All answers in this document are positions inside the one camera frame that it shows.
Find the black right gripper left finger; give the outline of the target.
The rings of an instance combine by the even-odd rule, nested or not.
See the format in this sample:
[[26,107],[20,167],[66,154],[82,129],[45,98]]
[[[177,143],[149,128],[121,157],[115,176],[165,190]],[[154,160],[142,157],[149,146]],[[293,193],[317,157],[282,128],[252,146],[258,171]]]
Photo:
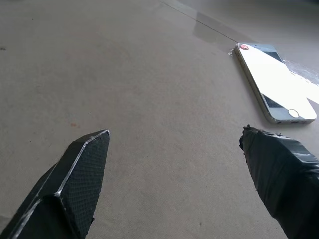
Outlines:
[[107,129],[73,141],[36,182],[0,239],[85,239],[94,221],[109,142]]

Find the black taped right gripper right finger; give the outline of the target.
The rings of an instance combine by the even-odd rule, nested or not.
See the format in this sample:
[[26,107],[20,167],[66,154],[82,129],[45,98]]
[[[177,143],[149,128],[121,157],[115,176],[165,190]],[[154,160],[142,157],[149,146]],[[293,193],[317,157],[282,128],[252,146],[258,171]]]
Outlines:
[[239,139],[254,186],[288,239],[319,239],[319,159],[282,134],[243,128]]

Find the white smartphone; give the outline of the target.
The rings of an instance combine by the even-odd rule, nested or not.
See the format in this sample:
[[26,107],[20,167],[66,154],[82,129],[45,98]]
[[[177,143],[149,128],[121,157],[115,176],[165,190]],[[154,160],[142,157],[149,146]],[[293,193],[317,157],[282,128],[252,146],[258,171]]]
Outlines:
[[239,63],[266,119],[273,124],[307,124],[317,119],[319,85],[289,70],[272,45],[237,43]]

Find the clear tape strip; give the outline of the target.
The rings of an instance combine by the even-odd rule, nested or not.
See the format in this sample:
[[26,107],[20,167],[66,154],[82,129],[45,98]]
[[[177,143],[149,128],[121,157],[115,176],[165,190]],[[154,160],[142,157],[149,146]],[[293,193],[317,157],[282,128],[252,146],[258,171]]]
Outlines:
[[229,54],[237,57],[245,73],[263,89],[289,83],[319,88],[319,72],[284,60],[273,45],[242,42]]

